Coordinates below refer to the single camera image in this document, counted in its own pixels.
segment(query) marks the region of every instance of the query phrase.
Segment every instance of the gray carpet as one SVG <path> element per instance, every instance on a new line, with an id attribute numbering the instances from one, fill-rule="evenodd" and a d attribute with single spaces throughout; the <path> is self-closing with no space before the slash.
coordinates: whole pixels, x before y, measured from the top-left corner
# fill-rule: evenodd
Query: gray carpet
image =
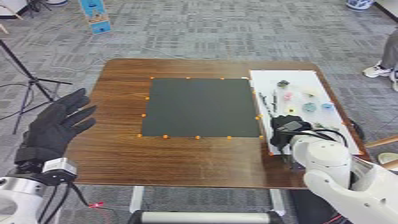
<path id="1" fill-rule="evenodd" d="M 117 57 L 311 61 L 323 70 L 346 113 L 364 127 L 368 141 L 398 133 L 398 93 L 389 79 L 368 79 L 360 75 L 380 59 L 396 26 L 375 7 L 353 12 L 343 0 L 105 2 L 112 32 L 97 36 L 90 35 L 74 1 L 51 12 L 42 10 L 34 19 L 26 14 L 25 21 L 2 21 L 10 34 L 0 33 L 0 38 L 30 71 L 42 78 L 74 83 L 62 87 L 60 95 L 80 87 L 92 90 L 103 64 Z M 0 84 L 25 83 L 2 54 L 0 58 Z M 0 117 L 18 110 L 21 97 L 19 86 L 0 88 Z M 35 91 L 32 105 L 41 100 Z M 16 136 L 10 135 L 14 118 L 0 121 L 2 173 L 12 166 L 21 133 L 37 112 L 25 116 Z M 398 152 L 398 145 L 373 149 L 371 156 L 385 151 Z M 131 187 L 83 186 L 83 193 L 90 201 L 105 201 L 117 209 L 124 223 Z M 149 188 L 145 193 L 149 210 L 263 211 L 268 203 L 261 190 Z M 289 211 L 286 223 L 295 222 Z M 103 223 L 101 214 L 83 209 L 74 197 L 60 223 Z"/>

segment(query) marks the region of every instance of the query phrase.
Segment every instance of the tripod stand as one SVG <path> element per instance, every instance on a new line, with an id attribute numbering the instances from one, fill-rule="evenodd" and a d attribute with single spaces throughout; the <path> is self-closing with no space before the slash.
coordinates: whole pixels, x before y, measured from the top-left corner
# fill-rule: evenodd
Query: tripod stand
<path id="1" fill-rule="evenodd" d="M 28 77 L 28 87 L 26 87 L 25 97 L 23 97 L 23 101 L 21 101 L 21 109 L 19 109 L 19 112 L 18 112 L 18 118 L 16 118 L 14 130 L 12 130 L 12 134 L 16 134 L 23 114 L 55 101 L 60 84 L 71 85 L 71 83 L 55 81 L 55 80 L 50 80 L 50 79 L 35 78 L 34 75 L 30 74 L 30 72 L 28 72 L 28 70 L 26 70 L 23 64 L 21 64 L 21 61 L 18 60 L 16 55 L 14 55 L 14 53 L 12 53 L 12 51 L 10 51 L 10 49 L 9 49 L 9 47 L 7 47 L 7 45 L 5 45 L 2 40 L 0 40 L 0 46 L 3 48 L 3 51 L 9 54 L 9 57 L 12 58 L 12 61 L 16 63 L 16 65 L 18 65 L 18 67 L 21 68 L 21 71 L 23 71 L 26 77 Z M 55 90 L 53 90 L 51 94 L 48 93 L 46 87 L 41 85 L 41 82 L 50 82 L 50 83 L 57 84 L 55 85 Z M 39 91 L 41 91 L 41 93 L 42 93 L 42 95 L 46 97 L 46 102 L 41 103 L 30 109 L 26 109 L 28 93 L 30 93 L 30 90 L 32 90 L 34 86 L 37 87 L 37 89 L 39 89 Z"/>

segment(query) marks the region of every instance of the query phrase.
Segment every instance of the wooden table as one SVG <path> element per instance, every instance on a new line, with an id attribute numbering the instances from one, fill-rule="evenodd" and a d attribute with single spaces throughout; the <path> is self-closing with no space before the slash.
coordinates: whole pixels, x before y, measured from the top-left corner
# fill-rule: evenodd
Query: wooden table
<path id="1" fill-rule="evenodd" d="M 78 164 L 78 183 L 197 187 L 304 188 L 257 138 L 138 137 L 145 96 L 154 78 L 241 78 L 250 69 L 314 70 L 348 123 L 321 71 L 304 62 L 113 59 L 90 95 L 97 105 L 94 128 L 74 139 L 67 157 Z M 350 133 L 364 151 L 350 127 Z"/>

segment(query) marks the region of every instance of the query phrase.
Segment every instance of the small toy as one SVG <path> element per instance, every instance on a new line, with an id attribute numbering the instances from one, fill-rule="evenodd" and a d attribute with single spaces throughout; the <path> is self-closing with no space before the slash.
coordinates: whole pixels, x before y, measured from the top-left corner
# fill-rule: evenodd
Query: small toy
<path id="1" fill-rule="evenodd" d="M 288 115 L 295 115 L 295 113 L 296 113 L 296 109 L 295 109 L 295 107 L 293 107 L 293 106 L 288 106 L 284 112 L 286 112 Z"/>
<path id="2" fill-rule="evenodd" d="M 316 111 L 316 105 L 314 105 L 314 103 L 305 103 L 304 105 L 302 105 L 302 110 L 305 111 L 305 112 L 314 112 Z"/>
<path id="3" fill-rule="evenodd" d="M 282 96 L 282 99 L 284 99 L 286 101 L 289 101 L 289 100 L 291 100 L 291 97 L 293 97 L 293 93 L 291 93 L 291 92 L 286 92 L 286 94 L 284 94 L 284 96 Z"/>
<path id="4" fill-rule="evenodd" d="M 332 108 L 334 108 L 332 103 L 323 103 L 321 108 L 327 109 L 327 110 L 332 110 Z"/>
<path id="5" fill-rule="evenodd" d="M 304 89 L 302 93 L 307 95 L 309 98 L 318 96 L 318 91 L 314 88 Z"/>
<path id="6" fill-rule="evenodd" d="M 325 129 L 325 126 L 321 125 L 320 122 L 314 122 L 314 123 L 312 123 L 312 126 L 314 126 L 316 129 Z"/>
<path id="7" fill-rule="evenodd" d="M 281 87 L 282 89 L 288 87 L 289 85 L 289 82 L 286 80 L 282 80 L 279 83 L 277 83 L 277 87 Z"/>
<path id="8" fill-rule="evenodd" d="M 320 122 L 312 123 L 312 127 L 314 129 L 330 129 L 334 131 L 339 131 L 339 128 L 336 128 L 334 126 L 325 126 Z"/>

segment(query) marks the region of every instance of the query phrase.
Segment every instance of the pink object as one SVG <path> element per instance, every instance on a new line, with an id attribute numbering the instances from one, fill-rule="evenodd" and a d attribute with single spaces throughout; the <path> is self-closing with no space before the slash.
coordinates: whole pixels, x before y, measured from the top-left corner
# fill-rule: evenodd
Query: pink object
<path id="1" fill-rule="evenodd" d="M 282 98 L 284 98 L 284 100 L 286 100 L 286 101 L 289 101 L 289 100 L 291 100 L 291 96 L 293 96 L 293 93 L 291 93 L 291 92 L 288 92 L 288 93 L 284 94 L 284 96 L 282 96 Z"/>

